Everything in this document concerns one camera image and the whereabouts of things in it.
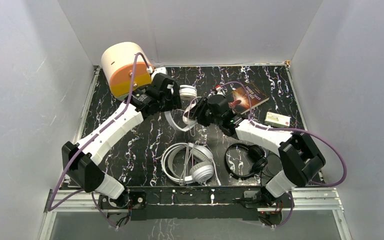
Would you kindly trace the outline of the small white on-ear headphones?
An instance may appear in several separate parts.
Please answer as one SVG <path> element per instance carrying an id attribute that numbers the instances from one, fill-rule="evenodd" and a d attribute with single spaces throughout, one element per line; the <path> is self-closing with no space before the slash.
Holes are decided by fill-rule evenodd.
<path id="1" fill-rule="evenodd" d="M 182 115 L 182 121 L 186 124 L 186 127 L 182 128 L 175 123 L 171 111 L 165 111 L 164 116 L 173 129 L 176 131 L 187 132 L 190 131 L 198 123 L 196 120 L 189 119 L 189 110 L 196 106 L 196 103 L 193 103 L 193 101 L 198 99 L 197 89 L 194 86 L 183 84 L 179 86 L 179 95 L 181 100 L 189 101 L 189 105 L 183 111 Z"/>

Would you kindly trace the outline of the large white over-ear headphones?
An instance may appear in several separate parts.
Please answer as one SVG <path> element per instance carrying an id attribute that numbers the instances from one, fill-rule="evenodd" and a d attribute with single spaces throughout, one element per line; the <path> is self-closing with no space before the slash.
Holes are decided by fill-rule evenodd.
<path id="1" fill-rule="evenodd" d="M 177 175 L 174 170 L 174 159 L 183 150 L 185 151 L 183 170 L 180 175 Z M 215 177 L 217 184 L 221 185 L 214 156 L 203 145 L 191 142 L 171 145 L 162 154 L 161 167 L 165 175 L 180 186 L 193 183 L 205 185 L 213 177 Z"/>

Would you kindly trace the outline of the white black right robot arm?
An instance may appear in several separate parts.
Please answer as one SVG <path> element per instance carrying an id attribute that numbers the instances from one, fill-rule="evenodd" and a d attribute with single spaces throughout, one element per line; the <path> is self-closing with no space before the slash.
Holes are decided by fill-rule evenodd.
<path id="1" fill-rule="evenodd" d="M 302 129 L 267 127 L 234 112 L 223 95 L 204 97 L 186 109 L 189 120 L 202 126 L 214 124 L 228 137 L 253 143 L 280 158 L 282 170 L 266 182 L 245 204 L 261 203 L 275 207 L 282 195 L 296 187 L 305 187 L 326 164 L 312 137 Z"/>

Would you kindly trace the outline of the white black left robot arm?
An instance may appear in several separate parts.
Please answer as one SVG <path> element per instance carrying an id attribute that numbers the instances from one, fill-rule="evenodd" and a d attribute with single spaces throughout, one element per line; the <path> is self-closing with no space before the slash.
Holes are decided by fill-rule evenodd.
<path id="1" fill-rule="evenodd" d="M 86 193 L 100 193 L 117 208 L 129 203 L 124 183 L 99 168 L 104 156 L 128 132 L 156 113 L 182 106 L 180 85 L 169 75 L 156 73 L 144 89 L 133 90 L 119 108 L 89 135 L 77 143 L 62 146 L 64 174 Z"/>

